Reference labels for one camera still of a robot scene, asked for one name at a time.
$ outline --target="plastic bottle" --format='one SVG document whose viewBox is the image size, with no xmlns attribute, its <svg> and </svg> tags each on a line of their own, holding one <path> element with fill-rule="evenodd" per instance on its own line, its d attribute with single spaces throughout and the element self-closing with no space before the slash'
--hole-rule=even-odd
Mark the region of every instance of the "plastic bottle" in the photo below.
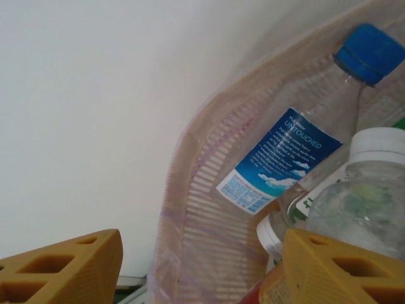
<svg viewBox="0 0 405 304">
<path fill-rule="evenodd" d="M 387 91 L 395 91 L 399 88 L 397 87 L 398 84 L 391 86 L 388 88 Z M 382 100 L 389 101 L 386 96 L 384 96 Z M 403 116 L 405 114 L 404 105 L 400 101 L 391 100 L 396 106 L 394 106 L 386 117 L 379 117 L 381 120 L 377 124 L 380 123 L 381 125 L 393 125 L 393 127 L 398 129 L 405 129 L 405 117 L 402 119 L 398 119 L 398 115 Z M 373 113 L 376 109 L 375 107 L 379 108 L 380 103 L 375 104 L 372 106 L 368 111 L 363 113 L 360 121 L 360 127 L 364 127 L 365 125 L 369 124 L 368 119 L 372 117 Z M 288 213 L 284 210 L 280 210 L 277 212 L 271 212 L 267 217 L 265 217 L 257 226 L 256 232 L 259 238 L 259 241 L 263 248 L 274 258 L 276 261 L 280 261 L 282 257 L 282 249 L 283 249 L 283 242 L 285 233 L 287 232 L 288 228 L 295 227 L 300 229 L 306 228 L 306 219 L 309 214 L 309 208 L 312 205 L 312 202 L 316 199 L 316 197 L 322 193 L 324 189 L 328 186 L 336 184 L 342 181 L 349 181 L 351 179 L 350 176 L 346 173 L 347 162 L 345 162 L 340 168 L 338 168 L 334 173 L 326 177 L 321 183 L 319 183 L 310 193 L 304 193 L 298 199 L 298 202 L 293 202 L 290 205 L 290 209 Z M 286 192 L 286 195 L 289 195 L 289 191 L 293 191 L 294 189 L 291 188 Z"/>
<path fill-rule="evenodd" d="M 336 65 L 287 79 L 251 137 L 229 152 L 213 200 L 240 219 L 257 214 L 351 140 L 362 89 L 377 84 L 404 56 L 400 44 L 364 24 L 334 56 Z"/>
<path fill-rule="evenodd" d="M 346 173 L 313 201 L 307 230 L 405 260 L 405 130 L 358 132 Z"/>
</svg>

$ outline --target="blue bottle cap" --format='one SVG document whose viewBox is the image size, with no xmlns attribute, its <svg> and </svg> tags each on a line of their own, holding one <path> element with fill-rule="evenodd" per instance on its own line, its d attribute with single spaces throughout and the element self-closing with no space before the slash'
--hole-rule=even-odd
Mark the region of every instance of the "blue bottle cap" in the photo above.
<svg viewBox="0 0 405 304">
<path fill-rule="evenodd" d="M 366 23 L 360 25 L 336 53 L 337 64 L 351 75 L 373 86 L 405 58 L 405 48 Z"/>
</svg>

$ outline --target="bottle label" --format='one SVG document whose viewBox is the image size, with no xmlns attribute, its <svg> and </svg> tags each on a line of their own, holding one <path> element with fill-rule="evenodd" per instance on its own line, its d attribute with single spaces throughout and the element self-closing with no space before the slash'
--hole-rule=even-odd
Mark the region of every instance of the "bottle label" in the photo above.
<svg viewBox="0 0 405 304">
<path fill-rule="evenodd" d="M 303 199 L 301 199 L 296 208 L 304 215 L 305 218 L 308 218 L 309 208 L 312 205 L 313 200 L 328 186 L 335 184 L 340 181 L 348 181 L 350 178 L 346 175 L 346 163 L 337 169 L 334 173 L 328 176 L 323 182 L 317 185 L 310 193 L 308 193 Z"/>
<path fill-rule="evenodd" d="M 289 108 L 216 189 L 256 214 L 341 146 Z"/>
</svg>

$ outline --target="blue label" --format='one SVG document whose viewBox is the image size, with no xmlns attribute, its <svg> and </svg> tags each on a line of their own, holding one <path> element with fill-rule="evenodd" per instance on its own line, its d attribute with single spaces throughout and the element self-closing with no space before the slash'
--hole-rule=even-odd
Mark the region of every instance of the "blue label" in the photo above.
<svg viewBox="0 0 405 304">
<path fill-rule="evenodd" d="M 254 188 L 278 197 L 341 146 L 289 108 L 235 169 Z"/>
</svg>

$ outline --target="plastic basket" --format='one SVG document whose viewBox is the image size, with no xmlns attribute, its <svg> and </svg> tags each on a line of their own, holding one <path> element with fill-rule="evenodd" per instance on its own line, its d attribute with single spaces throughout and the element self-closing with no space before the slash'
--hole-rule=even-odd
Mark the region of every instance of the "plastic basket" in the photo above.
<svg viewBox="0 0 405 304">
<path fill-rule="evenodd" d="M 208 193 L 227 153 L 249 135 L 263 109 L 271 106 L 271 91 L 283 79 L 304 67 L 329 64 L 330 55 L 361 23 L 384 29 L 404 20 L 405 1 L 368 1 L 272 53 L 195 114 L 180 138 L 168 174 L 147 276 L 152 303 L 235 303 L 265 274 L 268 254 L 256 237 L 256 226 L 277 204 L 242 222 L 211 201 Z M 399 37 L 404 44 L 405 34 Z M 390 125 L 405 115 L 405 98 L 403 103 L 372 102 L 378 90 L 405 96 L 404 76 L 402 64 L 378 89 L 363 95 L 361 128 Z"/>
</svg>

